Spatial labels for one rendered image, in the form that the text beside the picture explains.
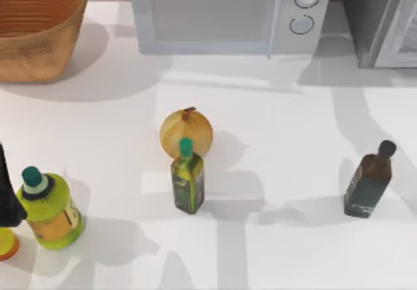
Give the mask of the yellow-green round bottle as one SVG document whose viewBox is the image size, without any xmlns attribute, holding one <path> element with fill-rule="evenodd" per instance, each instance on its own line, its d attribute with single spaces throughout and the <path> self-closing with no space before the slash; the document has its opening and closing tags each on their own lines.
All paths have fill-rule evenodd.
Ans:
<svg viewBox="0 0 417 290">
<path fill-rule="evenodd" d="M 37 242 L 50 250 L 74 243 L 83 232 L 84 222 L 63 177 L 28 166 L 22 171 L 22 179 L 16 196 Z"/>
</svg>

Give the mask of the green square bottle teal cap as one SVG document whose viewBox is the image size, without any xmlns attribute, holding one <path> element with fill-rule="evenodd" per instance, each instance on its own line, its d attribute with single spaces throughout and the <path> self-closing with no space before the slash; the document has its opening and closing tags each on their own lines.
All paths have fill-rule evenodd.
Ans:
<svg viewBox="0 0 417 290">
<path fill-rule="evenodd" d="M 191 138 L 179 141 L 179 156 L 171 163 L 171 182 L 176 208 L 195 214 L 205 200 L 205 172 Z"/>
</svg>

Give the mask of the microwave oven door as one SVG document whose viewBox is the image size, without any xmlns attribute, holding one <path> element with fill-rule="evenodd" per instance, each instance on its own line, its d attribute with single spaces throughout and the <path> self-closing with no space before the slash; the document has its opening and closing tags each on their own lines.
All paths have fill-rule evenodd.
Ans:
<svg viewBox="0 0 417 290">
<path fill-rule="evenodd" d="M 131 0 L 147 55 L 265 55 L 274 0 Z"/>
</svg>

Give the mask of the orange round object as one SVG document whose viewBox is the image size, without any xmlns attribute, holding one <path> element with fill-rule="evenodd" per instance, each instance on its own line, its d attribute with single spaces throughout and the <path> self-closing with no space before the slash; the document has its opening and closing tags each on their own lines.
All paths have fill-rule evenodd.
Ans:
<svg viewBox="0 0 417 290">
<path fill-rule="evenodd" d="M 0 261 L 10 259 L 19 250 L 20 243 L 9 228 L 0 227 Z"/>
</svg>

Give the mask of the wooden basket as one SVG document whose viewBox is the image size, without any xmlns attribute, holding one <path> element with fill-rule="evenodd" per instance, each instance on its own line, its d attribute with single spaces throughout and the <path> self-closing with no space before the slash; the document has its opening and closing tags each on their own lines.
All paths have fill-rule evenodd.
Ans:
<svg viewBox="0 0 417 290">
<path fill-rule="evenodd" d="M 87 0 L 0 0 L 0 82 L 47 82 L 66 70 Z"/>
</svg>

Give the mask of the dark bottle black cap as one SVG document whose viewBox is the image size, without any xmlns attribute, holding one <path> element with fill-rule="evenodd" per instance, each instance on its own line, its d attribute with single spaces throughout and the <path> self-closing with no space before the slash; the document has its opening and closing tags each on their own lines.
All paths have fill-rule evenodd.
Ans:
<svg viewBox="0 0 417 290">
<path fill-rule="evenodd" d="M 380 143 L 378 152 L 365 155 L 344 193 L 344 213 L 369 218 L 392 179 L 391 157 L 397 146 L 390 140 Z"/>
</svg>

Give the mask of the yellow onion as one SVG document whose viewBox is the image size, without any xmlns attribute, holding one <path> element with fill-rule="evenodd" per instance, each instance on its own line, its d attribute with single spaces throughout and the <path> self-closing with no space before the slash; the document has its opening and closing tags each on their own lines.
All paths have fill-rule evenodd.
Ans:
<svg viewBox="0 0 417 290">
<path fill-rule="evenodd" d="M 159 130 L 162 148 L 171 158 L 179 155 L 179 141 L 182 138 L 190 138 L 193 141 L 194 152 L 204 157 L 212 145 L 213 137 L 214 132 L 209 120 L 195 107 L 171 113 Z"/>
</svg>

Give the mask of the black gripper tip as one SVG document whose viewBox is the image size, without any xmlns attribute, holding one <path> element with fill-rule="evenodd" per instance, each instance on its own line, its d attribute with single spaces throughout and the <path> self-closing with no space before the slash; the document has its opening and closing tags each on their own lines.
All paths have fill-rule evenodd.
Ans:
<svg viewBox="0 0 417 290">
<path fill-rule="evenodd" d="M 26 218 L 27 212 L 12 187 L 4 149 L 0 143 L 0 227 L 18 227 Z"/>
</svg>

